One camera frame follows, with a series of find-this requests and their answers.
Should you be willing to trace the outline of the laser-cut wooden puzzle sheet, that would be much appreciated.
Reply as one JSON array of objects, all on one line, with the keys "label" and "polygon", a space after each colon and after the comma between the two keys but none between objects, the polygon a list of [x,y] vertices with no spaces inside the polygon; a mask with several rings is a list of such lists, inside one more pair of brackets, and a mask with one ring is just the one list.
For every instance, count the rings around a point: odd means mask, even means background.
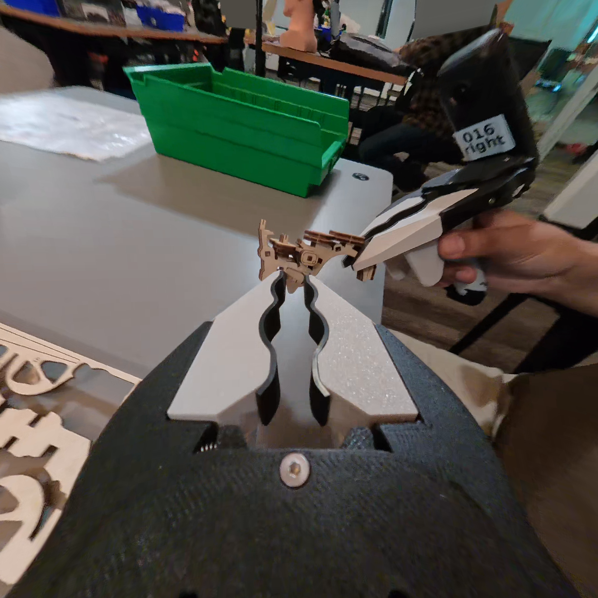
[{"label": "laser-cut wooden puzzle sheet", "polygon": [[1,324],[1,597],[39,555],[94,440],[139,383]]}]

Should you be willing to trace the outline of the wooden table with clutter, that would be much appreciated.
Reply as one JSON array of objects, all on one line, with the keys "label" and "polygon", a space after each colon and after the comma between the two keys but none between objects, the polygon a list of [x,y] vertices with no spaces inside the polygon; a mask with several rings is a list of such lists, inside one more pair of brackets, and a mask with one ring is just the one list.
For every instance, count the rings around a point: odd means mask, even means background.
[{"label": "wooden table with clutter", "polygon": [[391,88],[394,86],[403,87],[409,77],[340,62],[322,56],[319,53],[306,53],[282,47],[278,42],[278,38],[270,35],[266,35],[265,40],[261,42],[261,49],[268,55],[276,55],[287,60],[294,60],[295,62],[317,66],[327,71],[348,75],[357,79],[358,82],[355,84],[357,87],[364,87],[366,83],[373,82],[382,83],[384,86],[388,84]]}]

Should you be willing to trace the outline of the small wooden puzzle model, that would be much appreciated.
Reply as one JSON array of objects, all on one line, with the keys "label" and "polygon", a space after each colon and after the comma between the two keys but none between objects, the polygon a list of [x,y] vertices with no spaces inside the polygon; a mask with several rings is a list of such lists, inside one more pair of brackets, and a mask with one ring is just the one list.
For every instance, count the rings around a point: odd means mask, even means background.
[{"label": "small wooden puzzle model", "polygon": [[258,228],[259,280],[263,281],[275,272],[284,272],[289,293],[304,285],[308,276],[316,276],[323,266],[335,257],[342,257],[345,267],[353,265],[365,247],[365,238],[331,230],[321,233],[306,230],[295,243],[288,235],[275,237],[267,229],[266,220]]}]

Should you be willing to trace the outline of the person's olive clothing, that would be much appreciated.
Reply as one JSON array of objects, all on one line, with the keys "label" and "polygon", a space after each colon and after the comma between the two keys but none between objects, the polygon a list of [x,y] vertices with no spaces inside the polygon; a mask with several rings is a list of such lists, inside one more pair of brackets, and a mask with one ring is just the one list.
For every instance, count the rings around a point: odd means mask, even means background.
[{"label": "person's olive clothing", "polygon": [[597,597],[597,364],[514,377],[496,451],[527,518],[582,597]]}]

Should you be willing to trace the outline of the blue storage bin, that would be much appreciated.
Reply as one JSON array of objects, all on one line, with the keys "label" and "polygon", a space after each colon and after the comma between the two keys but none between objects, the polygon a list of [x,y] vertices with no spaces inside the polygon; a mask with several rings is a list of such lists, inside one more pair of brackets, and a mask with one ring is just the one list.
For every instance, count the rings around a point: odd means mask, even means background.
[{"label": "blue storage bin", "polygon": [[12,8],[26,10],[50,17],[60,17],[57,1],[5,1]]},{"label": "blue storage bin", "polygon": [[160,31],[182,33],[185,30],[185,12],[167,1],[137,3],[137,16],[144,27]]}]

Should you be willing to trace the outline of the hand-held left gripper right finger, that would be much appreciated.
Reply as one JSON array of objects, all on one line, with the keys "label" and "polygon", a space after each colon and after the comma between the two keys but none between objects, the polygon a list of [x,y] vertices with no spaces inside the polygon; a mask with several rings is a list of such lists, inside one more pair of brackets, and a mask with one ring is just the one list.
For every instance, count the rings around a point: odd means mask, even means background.
[{"label": "hand-held left gripper right finger", "polygon": [[324,283],[304,281],[311,360],[310,408],[340,448],[355,428],[413,423],[419,412],[376,324]]}]

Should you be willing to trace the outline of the green plastic bin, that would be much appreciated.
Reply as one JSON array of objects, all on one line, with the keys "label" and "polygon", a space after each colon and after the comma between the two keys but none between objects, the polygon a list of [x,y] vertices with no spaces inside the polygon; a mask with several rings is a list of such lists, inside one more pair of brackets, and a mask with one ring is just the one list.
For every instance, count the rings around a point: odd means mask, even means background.
[{"label": "green plastic bin", "polygon": [[154,150],[306,198],[333,171],[349,102],[210,63],[123,69]]}]

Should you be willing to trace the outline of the black bag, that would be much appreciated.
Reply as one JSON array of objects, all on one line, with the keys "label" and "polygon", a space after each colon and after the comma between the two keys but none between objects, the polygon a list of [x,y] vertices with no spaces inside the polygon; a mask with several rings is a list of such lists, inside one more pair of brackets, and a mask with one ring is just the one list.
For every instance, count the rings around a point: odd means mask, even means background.
[{"label": "black bag", "polygon": [[333,41],[330,58],[385,72],[399,72],[406,67],[399,55],[378,40],[343,32]]}]

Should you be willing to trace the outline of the clear plastic sheet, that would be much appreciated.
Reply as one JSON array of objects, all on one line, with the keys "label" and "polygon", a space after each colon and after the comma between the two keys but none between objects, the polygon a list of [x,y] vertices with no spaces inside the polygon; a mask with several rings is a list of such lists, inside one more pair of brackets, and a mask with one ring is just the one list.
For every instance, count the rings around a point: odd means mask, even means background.
[{"label": "clear plastic sheet", "polygon": [[44,91],[1,96],[1,141],[105,161],[150,144],[151,135],[142,116]]}]

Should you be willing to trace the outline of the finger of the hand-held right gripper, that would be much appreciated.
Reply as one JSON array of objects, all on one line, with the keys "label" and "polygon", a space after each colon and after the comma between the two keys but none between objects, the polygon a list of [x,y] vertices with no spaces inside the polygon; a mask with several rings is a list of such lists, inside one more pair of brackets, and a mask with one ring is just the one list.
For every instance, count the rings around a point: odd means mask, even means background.
[{"label": "finger of the hand-held right gripper", "polygon": [[385,234],[375,236],[348,267],[354,272],[362,272],[387,263],[390,270],[391,263],[398,258],[407,263],[407,268],[398,267],[399,272],[443,272],[444,261],[438,255],[442,228],[439,218],[434,215],[411,224],[401,222]]},{"label": "finger of the hand-held right gripper", "polygon": [[439,218],[443,226],[442,234],[452,231],[458,225],[454,223],[456,217],[450,211],[460,201],[475,194],[479,189],[480,187],[434,188],[417,190],[413,194],[404,196],[378,214],[364,229],[362,232],[365,239],[364,245],[368,245],[375,236],[385,234],[401,222],[407,221],[411,224],[426,220],[433,215]]}]

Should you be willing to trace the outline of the grey desk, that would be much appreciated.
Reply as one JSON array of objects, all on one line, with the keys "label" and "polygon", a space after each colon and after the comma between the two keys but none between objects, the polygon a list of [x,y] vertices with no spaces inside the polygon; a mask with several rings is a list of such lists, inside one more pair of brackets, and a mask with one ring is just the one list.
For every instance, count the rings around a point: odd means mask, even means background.
[{"label": "grey desk", "polygon": [[[390,199],[381,171],[340,160],[303,199],[157,155],[106,163],[1,142],[1,323],[145,378],[258,280],[258,221],[353,232]],[[375,324],[384,275],[363,284],[339,257],[317,279]],[[332,447],[310,408],[304,288],[273,338],[280,403],[259,446]]]}]

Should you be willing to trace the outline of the person's beige pants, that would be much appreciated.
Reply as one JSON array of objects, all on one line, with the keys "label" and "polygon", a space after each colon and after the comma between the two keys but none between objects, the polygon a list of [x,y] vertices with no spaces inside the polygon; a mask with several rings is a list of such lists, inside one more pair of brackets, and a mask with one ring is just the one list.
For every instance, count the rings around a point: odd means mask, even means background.
[{"label": "person's beige pants", "polygon": [[391,333],[448,385],[486,435],[494,438],[509,410],[510,383],[516,375],[468,361],[404,333]]}]

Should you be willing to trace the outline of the long wooden table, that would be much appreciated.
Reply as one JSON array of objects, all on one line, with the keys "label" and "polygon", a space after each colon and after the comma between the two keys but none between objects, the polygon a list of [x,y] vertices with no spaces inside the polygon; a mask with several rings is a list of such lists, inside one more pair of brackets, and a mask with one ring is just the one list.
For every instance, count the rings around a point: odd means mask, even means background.
[{"label": "long wooden table", "polygon": [[1,16],[11,17],[36,25],[50,27],[60,31],[104,38],[139,38],[146,40],[177,40],[193,41],[207,45],[220,45],[228,41],[228,38],[215,35],[208,35],[198,31],[172,32],[153,29],[151,27],[122,27],[99,23],[90,23],[68,19],[63,17],[52,17],[37,12],[22,10],[1,3]]}]

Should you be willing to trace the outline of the pink mannequin head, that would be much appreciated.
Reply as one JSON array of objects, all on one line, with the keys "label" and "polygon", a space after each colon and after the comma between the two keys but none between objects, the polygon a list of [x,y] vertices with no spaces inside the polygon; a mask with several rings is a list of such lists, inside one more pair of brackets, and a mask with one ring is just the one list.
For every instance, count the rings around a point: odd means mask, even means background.
[{"label": "pink mannequin head", "polygon": [[289,26],[279,37],[280,46],[305,53],[316,53],[314,2],[285,1],[283,15],[289,18]]}]

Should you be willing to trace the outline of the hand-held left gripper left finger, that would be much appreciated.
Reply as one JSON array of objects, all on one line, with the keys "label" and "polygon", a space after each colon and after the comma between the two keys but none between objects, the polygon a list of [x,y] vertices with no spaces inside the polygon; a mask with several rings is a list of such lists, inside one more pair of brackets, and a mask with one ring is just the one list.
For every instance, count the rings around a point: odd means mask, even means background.
[{"label": "hand-held left gripper left finger", "polygon": [[286,282],[282,272],[267,276],[209,323],[168,408],[170,420],[230,426],[256,444],[280,403],[272,341],[280,331]]}]

